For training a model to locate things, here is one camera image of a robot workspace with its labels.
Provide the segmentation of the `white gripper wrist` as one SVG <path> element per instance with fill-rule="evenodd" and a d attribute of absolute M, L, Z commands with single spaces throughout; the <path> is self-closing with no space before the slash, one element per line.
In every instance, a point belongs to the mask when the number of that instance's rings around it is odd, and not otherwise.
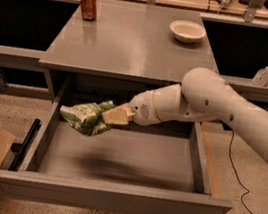
<path fill-rule="evenodd" d="M 124 103 L 109 109 L 102 114 L 103 121 L 110 125 L 127 125 L 133 121 L 137 125 L 150 126 L 161 122 L 156 110 L 156 95 L 154 91 L 137 94 L 130 103 Z"/>

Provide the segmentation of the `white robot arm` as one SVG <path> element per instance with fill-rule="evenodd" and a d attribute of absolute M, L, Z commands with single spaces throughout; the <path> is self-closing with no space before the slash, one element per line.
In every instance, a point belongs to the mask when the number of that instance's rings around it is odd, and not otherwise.
<path fill-rule="evenodd" d="M 137 94 L 102 114 L 106 123 L 150 126 L 165 121 L 219 119 L 268 164 L 268 112 L 241 97 L 228 82 L 207 68 L 188 71 L 179 84 Z"/>

